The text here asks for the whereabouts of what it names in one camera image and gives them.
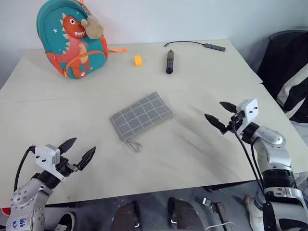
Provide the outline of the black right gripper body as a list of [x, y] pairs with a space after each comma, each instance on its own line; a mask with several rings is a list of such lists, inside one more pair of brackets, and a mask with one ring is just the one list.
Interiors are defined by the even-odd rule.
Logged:
[[235, 133], [238, 131], [238, 128], [243, 124], [243, 118], [245, 114], [244, 111], [240, 111], [231, 117], [227, 126], [223, 126], [222, 130], [220, 131], [222, 134], [230, 131]]

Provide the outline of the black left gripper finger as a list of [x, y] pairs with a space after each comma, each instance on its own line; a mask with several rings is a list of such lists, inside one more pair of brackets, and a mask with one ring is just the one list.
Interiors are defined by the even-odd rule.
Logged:
[[92, 160], [95, 151], [96, 147], [94, 146], [82, 156], [80, 162], [77, 164], [77, 168], [79, 171], [82, 171], [88, 165], [88, 163]]
[[74, 144], [77, 138], [70, 138], [62, 143], [58, 149], [60, 150], [60, 154], [66, 153]]

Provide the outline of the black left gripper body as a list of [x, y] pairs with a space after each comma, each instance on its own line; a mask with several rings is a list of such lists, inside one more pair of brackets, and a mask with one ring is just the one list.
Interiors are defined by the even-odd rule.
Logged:
[[62, 175], [61, 179], [64, 180], [71, 173], [77, 172], [78, 167], [76, 165], [70, 164], [67, 158], [60, 156], [60, 163], [56, 165], [56, 171]]

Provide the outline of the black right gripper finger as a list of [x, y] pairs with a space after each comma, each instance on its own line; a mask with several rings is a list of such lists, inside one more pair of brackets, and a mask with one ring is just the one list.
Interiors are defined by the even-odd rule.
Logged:
[[204, 114], [205, 118], [207, 119], [207, 121], [213, 125], [215, 128], [217, 128], [220, 132], [226, 132], [227, 128], [225, 127], [225, 125], [223, 123], [221, 123], [216, 117], [214, 117], [213, 115], [210, 114]]
[[237, 113], [236, 105], [229, 103], [229, 102], [220, 102], [219, 104], [227, 111], [234, 113], [234, 114]]

